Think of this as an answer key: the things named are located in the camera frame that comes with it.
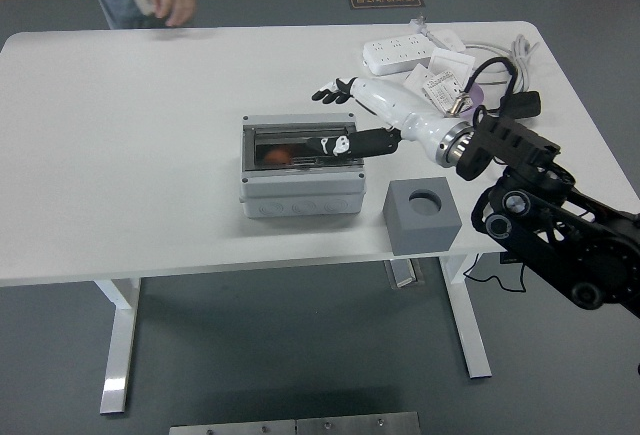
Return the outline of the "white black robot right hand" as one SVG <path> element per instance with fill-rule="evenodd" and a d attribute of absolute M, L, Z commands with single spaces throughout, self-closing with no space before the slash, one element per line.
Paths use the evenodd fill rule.
<path fill-rule="evenodd" d="M 306 146 L 323 156 L 346 159 L 387 155 L 407 140 L 420 143 L 436 164 L 451 167 L 460 160 L 473 135 L 468 122 L 446 117 L 403 86 L 380 79 L 336 79 L 319 89 L 312 99 L 324 104 L 354 99 L 387 124 L 385 128 L 308 139 Z"/>

